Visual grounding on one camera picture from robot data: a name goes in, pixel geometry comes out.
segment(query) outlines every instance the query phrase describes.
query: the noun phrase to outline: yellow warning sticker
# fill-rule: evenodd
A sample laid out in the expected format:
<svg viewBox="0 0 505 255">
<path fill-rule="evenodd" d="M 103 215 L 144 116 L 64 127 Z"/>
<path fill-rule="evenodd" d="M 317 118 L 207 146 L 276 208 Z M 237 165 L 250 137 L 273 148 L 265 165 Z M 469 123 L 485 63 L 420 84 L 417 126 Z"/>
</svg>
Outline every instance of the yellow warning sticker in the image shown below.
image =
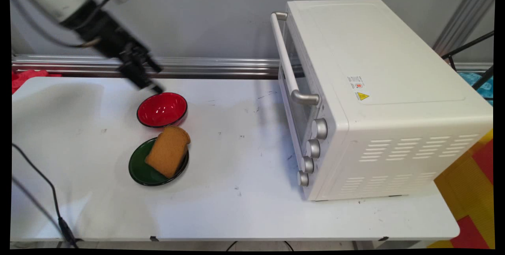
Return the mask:
<svg viewBox="0 0 505 255">
<path fill-rule="evenodd" d="M 358 92 L 357 95 L 359 97 L 359 100 L 363 100 L 363 99 L 365 99 L 367 97 L 370 97 L 370 95 L 366 95 L 366 94 L 363 94 L 363 93 L 360 93 L 360 92 Z"/>
</svg>

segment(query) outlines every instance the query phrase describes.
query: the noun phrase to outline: red bowl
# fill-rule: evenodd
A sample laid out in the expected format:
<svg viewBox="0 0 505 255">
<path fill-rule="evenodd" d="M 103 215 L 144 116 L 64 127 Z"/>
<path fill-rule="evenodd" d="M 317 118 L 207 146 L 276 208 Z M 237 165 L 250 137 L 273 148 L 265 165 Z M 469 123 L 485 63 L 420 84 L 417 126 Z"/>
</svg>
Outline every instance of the red bowl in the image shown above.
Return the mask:
<svg viewBox="0 0 505 255">
<path fill-rule="evenodd" d="M 184 97 L 164 92 L 144 100 L 137 109 L 137 119 L 144 126 L 162 128 L 179 122 L 187 110 Z"/>
</svg>

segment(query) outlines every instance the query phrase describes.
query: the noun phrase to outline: label sticker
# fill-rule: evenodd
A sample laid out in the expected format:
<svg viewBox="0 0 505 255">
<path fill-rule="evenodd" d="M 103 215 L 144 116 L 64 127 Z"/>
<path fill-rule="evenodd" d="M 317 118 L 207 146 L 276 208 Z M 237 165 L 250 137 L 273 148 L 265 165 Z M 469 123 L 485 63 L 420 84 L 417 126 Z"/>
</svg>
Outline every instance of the label sticker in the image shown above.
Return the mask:
<svg viewBox="0 0 505 255">
<path fill-rule="evenodd" d="M 360 75 L 348 76 L 348 81 L 350 86 L 352 87 L 352 91 L 354 91 L 354 94 L 356 95 L 356 98 L 359 101 L 363 101 L 366 98 L 370 97 L 369 90 L 366 87 L 366 84 L 365 82 L 363 82 L 363 78 Z"/>
<path fill-rule="evenodd" d="M 365 99 L 367 97 L 370 97 L 370 95 L 366 95 L 366 94 L 363 94 L 361 92 L 358 92 L 357 93 L 357 97 L 359 98 L 359 100 L 363 100 L 363 99 Z"/>
</svg>

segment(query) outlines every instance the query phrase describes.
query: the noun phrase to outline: oven handle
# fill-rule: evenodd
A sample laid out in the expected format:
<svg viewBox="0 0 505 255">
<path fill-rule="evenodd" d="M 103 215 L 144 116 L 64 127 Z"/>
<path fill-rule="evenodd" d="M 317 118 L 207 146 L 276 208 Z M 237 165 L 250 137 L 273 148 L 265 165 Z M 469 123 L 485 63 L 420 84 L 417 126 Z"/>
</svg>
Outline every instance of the oven handle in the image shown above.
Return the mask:
<svg viewBox="0 0 505 255">
<path fill-rule="evenodd" d="M 294 77 L 293 68 L 291 67 L 291 62 L 289 61 L 289 56 L 287 55 L 286 45 L 282 38 L 281 28 L 279 26 L 279 21 L 286 21 L 286 12 L 272 12 L 270 16 L 270 21 L 272 23 L 272 28 L 274 30 L 275 43 L 277 45 L 277 50 L 279 51 L 279 57 L 281 61 L 282 69 L 284 70 L 284 75 L 287 81 L 287 87 L 289 90 L 289 95 L 291 98 L 299 104 L 303 105 L 317 105 L 319 104 L 318 94 L 302 94 L 298 89 L 298 84 Z"/>
</svg>

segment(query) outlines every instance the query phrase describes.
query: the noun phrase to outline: black cable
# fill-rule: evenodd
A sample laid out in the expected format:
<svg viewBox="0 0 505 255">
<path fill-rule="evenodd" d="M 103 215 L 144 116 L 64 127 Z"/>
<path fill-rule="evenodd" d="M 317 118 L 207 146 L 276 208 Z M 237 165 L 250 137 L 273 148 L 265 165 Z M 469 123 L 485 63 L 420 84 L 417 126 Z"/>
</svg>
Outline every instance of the black cable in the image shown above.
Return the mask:
<svg viewBox="0 0 505 255">
<path fill-rule="evenodd" d="M 233 243 L 226 249 L 226 251 L 229 251 L 237 242 L 238 241 L 233 241 Z M 294 251 L 293 247 L 291 247 L 291 244 L 289 244 L 287 241 L 285 241 L 285 244 L 289 246 L 289 249 L 291 249 L 291 251 Z"/>
<path fill-rule="evenodd" d="M 233 246 L 234 246 L 237 242 L 238 242 L 238 241 L 234 241 L 234 242 L 230 245 L 230 247 L 228 247 L 228 249 L 226 249 L 226 251 L 230 250 L 230 249 L 231 249 L 231 248 L 232 248 L 232 247 L 233 247 Z"/>
<path fill-rule="evenodd" d="M 93 10 L 93 12 L 86 18 L 85 21 L 83 21 L 83 23 L 79 24 L 78 26 L 72 28 L 72 30 L 77 30 L 79 28 L 83 28 L 84 26 L 86 26 L 92 19 L 93 17 L 99 12 L 99 10 L 101 10 L 101 8 L 106 4 L 108 3 L 108 1 L 110 0 L 103 0 L 99 5 L 97 5 L 97 7 Z"/>
<path fill-rule="evenodd" d="M 21 16 L 30 24 L 30 26 L 36 30 L 41 36 L 43 36 L 45 39 L 48 39 L 49 41 L 52 41 L 53 43 L 56 43 L 60 46 L 64 47 L 70 47 L 70 48 L 85 48 L 85 44 L 80 44 L 80 45 L 72 45 L 69 43 L 62 42 L 55 37 L 49 35 L 47 32 L 45 32 L 34 20 L 33 18 L 26 12 L 24 7 L 21 5 L 21 3 L 18 0 L 12 0 L 14 6 L 18 9 L 18 11 L 21 13 Z"/>
<path fill-rule="evenodd" d="M 58 199 L 56 198 L 56 190 L 54 189 L 53 184 L 51 183 L 51 181 L 49 181 L 49 179 L 47 179 L 47 177 L 42 172 L 40 172 L 39 169 L 37 169 L 37 167 L 35 167 L 35 165 L 33 165 L 33 163 L 30 161 L 30 159 L 26 156 L 26 154 L 17 145 L 12 143 L 12 146 L 18 150 L 18 152 L 25 158 L 25 160 L 30 164 L 30 166 L 33 169 L 35 169 L 35 171 L 40 176 L 42 176 L 42 178 L 51 186 L 52 197 L 54 199 L 54 206 L 56 208 L 56 214 L 58 215 L 58 225 L 59 225 L 60 230 L 63 234 L 63 237 L 65 238 L 65 240 L 70 242 L 70 244 L 72 244 L 72 246 L 74 246 L 74 248 L 79 248 L 76 244 L 76 240 L 75 240 L 74 234 L 72 233 L 72 230 L 69 228 L 69 226 L 67 225 L 65 220 L 60 216 L 60 209 L 58 208 Z"/>
<path fill-rule="evenodd" d="M 289 249 L 291 249 L 291 251 L 294 251 L 293 248 L 291 247 L 291 245 L 287 241 L 285 241 L 285 244 L 287 244 L 287 246 L 289 246 Z"/>
<path fill-rule="evenodd" d="M 52 225 L 61 233 L 60 227 L 56 223 L 56 221 L 49 215 L 49 212 L 45 210 L 45 208 L 33 197 L 33 195 L 21 184 L 14 176 L 12 176 L 12 182 L 18 186 L 18 188 L 25 193 L 25 195 L 32 201 L 32 203 L 45 215 L 49 221 L 51 221 Z"/>
<path fill-rule="evenodd" d="M 14 143 L 12 144 L 13 147 L 15 147 L 15 149 L 18 150 L 18 152 L 25 158 L 25 160 L 30 164 L 30 166 L 35 169 L 35 171 L 40 175 L 42 176 L 42 178 L 44 178 L 44 180 L 49 184 L 49 186 L 51 186 L 51 189 L 52 189 L 52 197 L 54 199 L 54 206 L 56 208 L 56 214 L 58 215 L 58 218 L 61 218 L 60 216 L 60 209 L 58 208 L 58 199 L 56 199 L 56 190 L 54 189 L 54 186 L 52 185 L 51 181 L 49 181 L 49 179 L 47 179 L 47 177 L 42 174 L 42 172 L 40 172 L 39 169 L 37 169 L 37 167 L 35 167 L 35 165 L 33 165 L 33 163 L 30 161 L 30 159 L 28 159 L 28 157 L 26 156 L 26 154 L 17 146 L 15 145 Z"/>
</svg>

